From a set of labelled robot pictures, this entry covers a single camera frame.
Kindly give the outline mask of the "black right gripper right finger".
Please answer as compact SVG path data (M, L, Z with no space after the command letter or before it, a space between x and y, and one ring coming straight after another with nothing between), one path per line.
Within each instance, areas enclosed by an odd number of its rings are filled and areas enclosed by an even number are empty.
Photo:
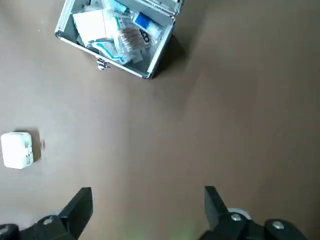
M201 240L305 240L305 235L291 222L271 218L264 224L254 222L241 208L228 208L214 186L204 187L204 211L209 230Z

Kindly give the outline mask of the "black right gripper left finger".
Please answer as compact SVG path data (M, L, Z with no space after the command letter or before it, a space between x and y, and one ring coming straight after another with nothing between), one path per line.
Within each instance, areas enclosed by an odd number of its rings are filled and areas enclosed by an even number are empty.
M14 223L0 225L2 240L77 240L93 214L91 187L82 187L57 215L47 215L19 229Z

